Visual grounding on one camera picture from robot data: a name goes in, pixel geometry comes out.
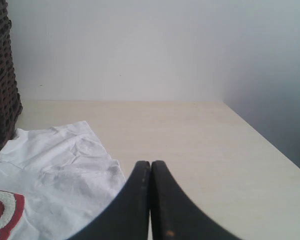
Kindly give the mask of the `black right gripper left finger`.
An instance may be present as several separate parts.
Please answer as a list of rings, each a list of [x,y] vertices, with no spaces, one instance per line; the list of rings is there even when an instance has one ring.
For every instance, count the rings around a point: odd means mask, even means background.
[[[146,240],[149,227],[150,164],[136,162],[114,200],[72,240]]]

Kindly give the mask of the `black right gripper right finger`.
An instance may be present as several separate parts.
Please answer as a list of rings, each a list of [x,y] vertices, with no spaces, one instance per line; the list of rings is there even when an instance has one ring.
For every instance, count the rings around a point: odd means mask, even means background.
[[[194,204],[161,160],[151,165],[150,215],[154,240],[239,239]]]

